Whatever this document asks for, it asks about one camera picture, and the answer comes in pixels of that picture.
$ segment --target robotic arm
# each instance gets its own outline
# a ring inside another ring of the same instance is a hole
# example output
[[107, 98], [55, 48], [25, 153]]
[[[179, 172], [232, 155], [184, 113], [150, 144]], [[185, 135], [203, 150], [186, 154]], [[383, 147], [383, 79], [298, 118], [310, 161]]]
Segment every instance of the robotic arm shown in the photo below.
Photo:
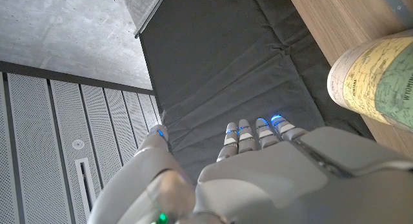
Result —
[[413, 223], [413, 161], [375, 142], [279, 115], [229, 123], [194, 188], [154, 126], [103, 189], [89, 223]]

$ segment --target perforated metal panel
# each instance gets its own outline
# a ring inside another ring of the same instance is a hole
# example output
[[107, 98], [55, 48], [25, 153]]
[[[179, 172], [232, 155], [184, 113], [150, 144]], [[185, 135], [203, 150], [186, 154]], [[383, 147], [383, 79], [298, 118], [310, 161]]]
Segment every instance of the perforated metal panel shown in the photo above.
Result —
[[[76, 223], [86, 223], [75, 160], [88, 158], [96, 196], [99, 195], [101, 186], [79, 85], [52, 80], [50, 84], [52, 86], [57, 123], [59, 125], [63, 155], [68, 172], [70, 195], [74, 206]], [[80, 144], [80, 147], [76, 147], [78, 149], [75, 149], [73, 144], [75, 140], [81, 140], [76, 142], [83, 142], [84, 145]]]
[[126, 108], [128, 110], [132, 130], [134, 131], [136, 143], [139, 146], [144, 140], [148, 129], [145, 124], [141, 105], [137, 99], [137, 94], [133, 92], [123, 92], [125, 98]]
[[145, 117], [146, 126], [150, 130], [154, 125], [157, 125], [157, 120], [155, 116], [155, 110], [150, 101], [149, 95], [138, 94], [139, 102], [142, 106], [143, 116]]
[[110, 116], [114, 124], [117, 144], [119, 145], [121, 157], [125, 164], [134, 157], [137, 150], [128, 112], [123, 101], [122, 91], [105, 88], [105, 93]]
[[81, 85], [103, 186], [122, 167], [103, 89]]
[[70, 223], [45, 79], [8, 74], [26, 223]]
[[156, 119], [157, 119], [157, 122], [160, 124], [160, 125], [162, 125], [162, 120], [161, 120], [161, 116], [159, 115], [159, 109], [158, 109], [158, 105], [157, 105], [157, 103], [156, 103], [156, 99], [155, 99], [155, 96], [150, 96], [150, 100], [151, 100], [151, 102], [152, 102], [152, 106], [154, 107], [154, 110], [155, 110], [155, 115], [156, 115]]
[[2, 73], [0, 73], [0, 193], [0, 223], [19, 223]]

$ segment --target gray floor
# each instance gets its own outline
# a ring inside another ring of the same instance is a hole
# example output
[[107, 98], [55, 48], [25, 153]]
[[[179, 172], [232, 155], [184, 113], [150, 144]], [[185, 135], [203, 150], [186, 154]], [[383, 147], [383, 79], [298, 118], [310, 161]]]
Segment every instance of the gray floor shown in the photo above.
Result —
[[[157, 0], [141, 7], [141, 26]], [[124, 0], [0, 0], [0, 60], [152, 89]]]

